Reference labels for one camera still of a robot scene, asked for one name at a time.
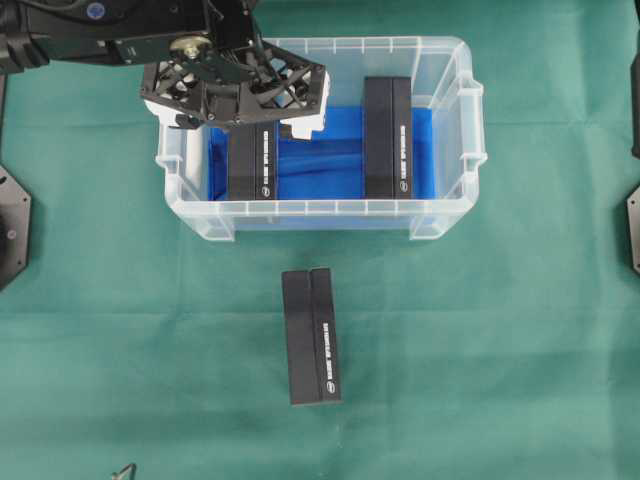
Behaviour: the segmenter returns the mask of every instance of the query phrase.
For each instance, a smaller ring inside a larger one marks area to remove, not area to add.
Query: black mount
[[[0,127],[5,86],[0,75]],[[30,216],[31,196],[0,166],[0,290],[27,267]]]

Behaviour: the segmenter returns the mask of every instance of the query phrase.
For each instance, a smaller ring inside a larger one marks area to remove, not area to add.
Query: clear plastic bin
[[[471,52],[453,37],[283,38],[269,40],[327,66],[330,106],[362,102],[366,76],[410,76],[413,107],[433,112],[434,200],[281,200],[210,202],[210,129],[160,125],[157,163],[169,207],[206,240],[233,241],[240,230],[408,229],[412,240],[444,235],[478,200],[487,160],[483,87]]]

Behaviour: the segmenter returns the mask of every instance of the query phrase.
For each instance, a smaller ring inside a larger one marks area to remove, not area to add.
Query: logo
[[[100,2],[93,2],[87,6],[87,17],[91,20],[102,20],[106,13],[107,9]]]
[[[322,324],[322,333],[324,334],[324,356],[327,359],[327,379],[331,381],[333,380],[333,363],[331,362],[331,338],[329,337],[328,323]]]
[[[407,159],[407,127],[405,125],[400,127],[400,159]]]

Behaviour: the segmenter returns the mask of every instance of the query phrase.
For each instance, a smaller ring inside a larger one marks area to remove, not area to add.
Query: black cable
[[[87,0],[75,0],[68,5],[47,5],[39,0],[18,0],[18,2],[29,7],[44,10],[45,12],[68,12],[69,10],[75,10],[83,6],[87,3]]]

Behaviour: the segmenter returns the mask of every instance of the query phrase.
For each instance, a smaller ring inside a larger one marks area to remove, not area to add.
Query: black rectangular box
[[[342,399],[329,269],[282,274],[292,405]]]
[[[277,198],[276,122],[235,127],[229,132],[227,198],[275,200]]]
[[[413,198],[411,79],[365,79],[365,197]]]
[[[364,83],[365,197],[393,198],[393,79]]]
[[[413,113],[411,79],[393,79],[393,192],[399,200],[413,198]]]

